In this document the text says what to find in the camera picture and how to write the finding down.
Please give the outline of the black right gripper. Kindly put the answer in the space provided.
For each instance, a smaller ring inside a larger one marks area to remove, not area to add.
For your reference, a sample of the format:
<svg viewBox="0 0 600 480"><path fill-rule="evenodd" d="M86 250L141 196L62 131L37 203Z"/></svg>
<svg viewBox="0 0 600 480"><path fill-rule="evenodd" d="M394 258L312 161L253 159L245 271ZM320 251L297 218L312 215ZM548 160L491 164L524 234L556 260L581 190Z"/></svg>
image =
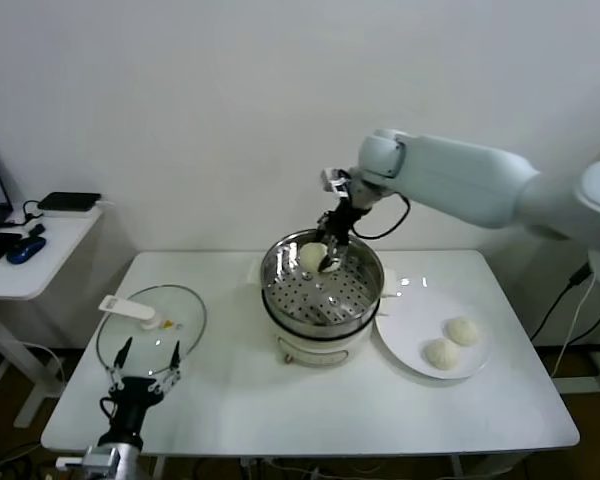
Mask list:
<svg viewBox="0 0 600 480"><path fill-rule="evenodd" d="M341 198L334 210L325 212L319 218L314 241L325 247L324 256L317 267L319 273L334 272L342 266L346 259L349 233L370 211L370 208L354 207L349 199Z"/></svg>

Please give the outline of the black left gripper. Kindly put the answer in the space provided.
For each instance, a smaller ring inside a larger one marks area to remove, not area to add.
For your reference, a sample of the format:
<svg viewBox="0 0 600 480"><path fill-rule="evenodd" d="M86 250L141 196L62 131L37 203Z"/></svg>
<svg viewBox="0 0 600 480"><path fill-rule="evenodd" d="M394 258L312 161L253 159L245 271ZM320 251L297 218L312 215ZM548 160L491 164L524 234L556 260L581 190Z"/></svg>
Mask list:
<svg viewBox="0 0 600 480"><path fill-rule="evenodd" d="M160 403L164 394L168 394L181 379L179 341L175 344L169 368L161 379L123 378L122 369L131 345L132 338L129 337L117 352L113 366L107 368L109 392L100 399L99 406L109 420L109 429L99 438L99 444L142 444L141 430L147 411Z"/></svg>

